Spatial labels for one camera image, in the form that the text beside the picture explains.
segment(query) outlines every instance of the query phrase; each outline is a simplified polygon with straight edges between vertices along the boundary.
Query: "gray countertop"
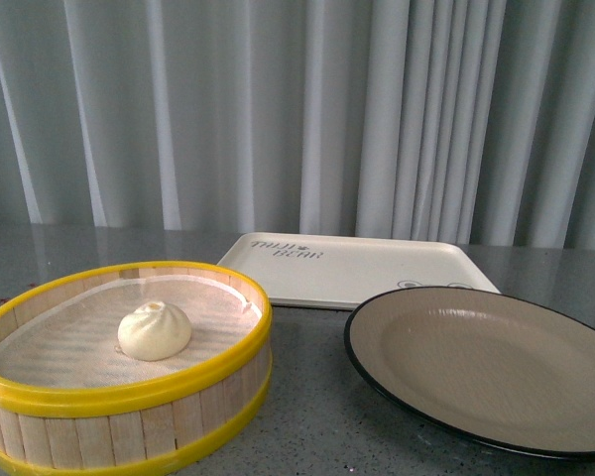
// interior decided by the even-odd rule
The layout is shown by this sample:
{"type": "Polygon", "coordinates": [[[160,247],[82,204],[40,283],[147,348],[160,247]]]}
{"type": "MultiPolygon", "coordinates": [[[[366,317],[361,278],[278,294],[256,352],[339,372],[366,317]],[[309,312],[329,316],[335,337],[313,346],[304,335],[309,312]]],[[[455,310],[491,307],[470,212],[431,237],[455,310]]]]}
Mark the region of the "gray countertop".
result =
{"type": "MultiPolygon", "coordinates": [[[[0,225],[0,299],[118,263],[217,263],[238,236],[0,225]]],[[[502,293],[595,327],[595,252],[463,249],[502,293]]],[[[238,436],[177,474],[595,474],[595,463],[545,460],[482,446],[395,407],[361,379],[346,356],[343,328],[349,313],[275,307],[274,367],[266,402],[238,436]]]]}

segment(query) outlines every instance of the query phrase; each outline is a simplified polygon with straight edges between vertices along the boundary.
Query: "white tray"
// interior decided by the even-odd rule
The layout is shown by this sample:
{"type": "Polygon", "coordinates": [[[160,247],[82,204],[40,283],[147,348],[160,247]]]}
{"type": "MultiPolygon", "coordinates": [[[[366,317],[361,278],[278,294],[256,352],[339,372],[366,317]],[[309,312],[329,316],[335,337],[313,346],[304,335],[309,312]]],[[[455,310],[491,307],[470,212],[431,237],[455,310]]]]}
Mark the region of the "white tray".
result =
{"type": "Polygon", "coordinates": [[[462,250],[445,243],[249,233],[218,265],[249,276],[280,305],[353,309],[416,286],[498,292],[462,250]]]}

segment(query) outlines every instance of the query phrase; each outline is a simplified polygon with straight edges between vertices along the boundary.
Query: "ceramic plate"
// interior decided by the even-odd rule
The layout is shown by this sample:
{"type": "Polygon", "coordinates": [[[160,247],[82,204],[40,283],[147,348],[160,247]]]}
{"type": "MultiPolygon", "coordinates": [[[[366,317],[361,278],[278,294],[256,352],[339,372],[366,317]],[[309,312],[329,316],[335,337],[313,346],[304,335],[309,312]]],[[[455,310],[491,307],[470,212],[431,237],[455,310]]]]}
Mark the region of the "ceramic plate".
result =
{"type": "Polygon", "coordinates": [[[415,288],[362,303],[348,355],[388,399],[479,442],[595,459],[595,330],[476,290],[415,288]]]}

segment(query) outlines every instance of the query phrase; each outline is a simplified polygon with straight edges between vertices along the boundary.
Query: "steamed bun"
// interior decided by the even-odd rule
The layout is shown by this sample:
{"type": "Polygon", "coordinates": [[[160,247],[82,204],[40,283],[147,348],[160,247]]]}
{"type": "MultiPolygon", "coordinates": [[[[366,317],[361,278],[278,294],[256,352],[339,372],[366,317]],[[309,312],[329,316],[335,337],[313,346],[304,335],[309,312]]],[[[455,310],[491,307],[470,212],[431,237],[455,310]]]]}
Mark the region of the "steamed bun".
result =
{"type": "Polygon", "coordinates": [[[175,305],[150,301],[121,320],[117,337],[129,357],[162,360],[185,348],[191,338],[191,322],[175,305]]]}

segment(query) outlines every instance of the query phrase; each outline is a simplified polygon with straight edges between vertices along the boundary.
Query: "curtain fold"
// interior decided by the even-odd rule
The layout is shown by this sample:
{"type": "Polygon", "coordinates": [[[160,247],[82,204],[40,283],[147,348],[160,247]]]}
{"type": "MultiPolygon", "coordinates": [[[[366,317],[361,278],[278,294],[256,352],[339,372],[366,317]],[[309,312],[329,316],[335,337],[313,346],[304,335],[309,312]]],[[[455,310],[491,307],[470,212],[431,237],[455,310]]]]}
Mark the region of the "curtain fold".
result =
{"type": "Polygon", "coordinates": [[[595,0],[0,1],[0,221],[595,249],[595,0]]]}

